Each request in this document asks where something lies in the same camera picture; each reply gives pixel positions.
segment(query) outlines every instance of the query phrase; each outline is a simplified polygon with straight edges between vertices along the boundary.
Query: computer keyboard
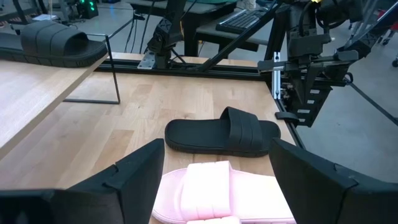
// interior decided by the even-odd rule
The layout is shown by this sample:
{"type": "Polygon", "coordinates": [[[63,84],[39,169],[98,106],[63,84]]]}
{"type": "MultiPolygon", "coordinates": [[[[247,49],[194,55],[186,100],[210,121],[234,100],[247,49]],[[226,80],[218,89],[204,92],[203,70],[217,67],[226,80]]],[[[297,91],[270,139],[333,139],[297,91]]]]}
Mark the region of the computer keyboard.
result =
{"type": "Polygon", "coordinates": [[[227,18],[225,21],[217,24],[216,30],[241,34],[247,28],[251,27],[255,22],[257,22],[265,13],[266,12],[264,11],[242,10],[237,14],[227,18]]]}

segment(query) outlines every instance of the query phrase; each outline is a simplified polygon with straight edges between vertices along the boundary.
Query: black metal stand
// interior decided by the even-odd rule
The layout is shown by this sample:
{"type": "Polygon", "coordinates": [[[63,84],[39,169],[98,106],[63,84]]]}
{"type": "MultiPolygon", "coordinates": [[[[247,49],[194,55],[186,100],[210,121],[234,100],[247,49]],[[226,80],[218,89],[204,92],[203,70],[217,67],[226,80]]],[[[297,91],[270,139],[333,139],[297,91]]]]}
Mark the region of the black metal stand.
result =
{"type": "Polygon", "coordinates": [[[86,99],[64,99],[64,102],[71,102],[71,103],[99,103],[99,104],[110,104],[110,105],[118,105],[120,104],[120,94],[119,94],[119,87],[118,87],[118,80],[116,78],[116,71],[114,67],[114,62],[113,62],[113,57],[112,57],[112,50],[111,50],[111,43],[109,42],[110,38],[114,37],[116,34],[118,34],[121,30],[123,30],[127,25],[132,23],[134,20],[130,19],[127,21],[123,26],[121,26],[118,30],[113,32],[111,35],[107,34],[87,34],[87,35],[92,35],[92,36],[97,36],[97,37],[105,37],[105,40],[103,42],[106,42],[106,46],[108,48],[108,55],[109,55],[109,62],[111,66],[111,72],[113,74],[113,82],[114,82],[114,87],[116,90],[116,96],[118,98],[117,101],[109,101],[109,100],[86,100],[86,99]]]}

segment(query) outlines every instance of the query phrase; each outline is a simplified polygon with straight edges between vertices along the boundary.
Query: concrete floor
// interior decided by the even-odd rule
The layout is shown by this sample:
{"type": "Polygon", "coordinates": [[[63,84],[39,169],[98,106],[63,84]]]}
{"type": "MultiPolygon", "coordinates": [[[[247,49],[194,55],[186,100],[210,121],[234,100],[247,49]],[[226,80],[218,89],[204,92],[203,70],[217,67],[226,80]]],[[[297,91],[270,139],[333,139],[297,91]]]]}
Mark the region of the concrete floor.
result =
{"type": "MultiPolygon", "coordinates": [[[[76,25],[85,32],[110,34],[131,17],[131,6],[126,3],[102,4],[99,5],[98,17],[76,25]]],[[[159,20],[159,17],[150,17],[143,49],[159,20]]],[[[134,53],[139,52],[144,22],[139,21],[137,25],[134,53]]],[[[268,24],[261,33],[267,37],[270,29],[271,24],[268,24]]],[[[12,31],[6,27],[0,32],[12,31]]],[[[111,39],[112,51],[124,51],[128,33],[129,27],[111,39]]],[[[349,35],[348,23],[333,29],[331,36],[335,41],[325,46],[324,55],[330,55],[337,47],[341,47],[349,35]]],[[[134,30],[132,36],[128,52],[131,50],[134,30]]],[[[282,59],[286,56],[285,48],[284,44],[282,59]]],[[[216,44],[205,43],[200,56],[212,57],[217,49],[216,44]]],[[[177,44],[176,51],[183,54],[182,43],[177,44]]],[[[264,58],[265,51],[265,46],[260,47],[258,52],[235,50],[229,57],[258,61],[264,58]]],[[[398,98],[395,97],[398,95],[398,68],[393,68],[391,62],[397,53],[398,35],[388,46],[375,46],[367,58],[350,68],[355,84],[395,117],[398,117],[398,98]]],[[[309,151],[371,177],[398,182],[398,127],[350,86],[334,88],[312,128],[297,129],[309,151]]]]}

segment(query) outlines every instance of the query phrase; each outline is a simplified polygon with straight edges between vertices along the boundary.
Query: light wood surface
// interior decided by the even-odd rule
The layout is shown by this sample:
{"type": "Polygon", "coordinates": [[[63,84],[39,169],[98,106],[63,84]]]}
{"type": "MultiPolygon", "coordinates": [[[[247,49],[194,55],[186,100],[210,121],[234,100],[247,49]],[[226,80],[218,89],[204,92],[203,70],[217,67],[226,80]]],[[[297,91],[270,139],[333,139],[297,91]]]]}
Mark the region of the light wood surface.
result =
{"type": "Polygon", "coordinates": [[[0,60],[0,159],[107,56],[86,68],[58,68],[0,60]]]}
{"type": "MultiPolygon", "coordinates": [[[[114,54],[116,58],[140,55],[114,54]]],[[[202,63],[203,58],[186,58],[202,63]]],[[[223,64],[256,66],[225,60],[223,64]]],[[[61,103],[0,160],[0,188],[67,188],[101,171],[155,138],[172,119],[219,118],[227,106],[276,122],[294,143],[265,83],[208,78],[118,74],[122,103],[61,103]]],[[[114,100],[111,73],[94,73],[69,97],[114,100]]],[[[192,162],[229,160],[234,169],[273,175],[268,156],[242,158],[176,152],[166,146],[164,173],[192,162]]],[[[159,222],[153,218],[151,224],[159,222]]]]}

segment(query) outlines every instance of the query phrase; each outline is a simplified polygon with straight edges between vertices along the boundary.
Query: metal bracket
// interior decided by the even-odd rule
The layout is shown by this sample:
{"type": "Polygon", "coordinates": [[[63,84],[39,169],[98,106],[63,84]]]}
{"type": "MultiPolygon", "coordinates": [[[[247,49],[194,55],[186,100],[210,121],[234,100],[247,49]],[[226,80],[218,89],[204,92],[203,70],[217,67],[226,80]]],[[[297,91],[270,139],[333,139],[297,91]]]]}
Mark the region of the metal bracket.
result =
{"type": "Polygon", "coordinates": [[[138,69],[152,70],[155,67],[155,53],[151,50],[139,62],[138,69]]]}
{"type": "MultiPolygon", "coordinates": [[[[280,62],[280,52],[274,52],[274,63],[280,62]]],[[[280,100],[280,70],[272,72],[272,97],[275,100],[280,100]]]]}

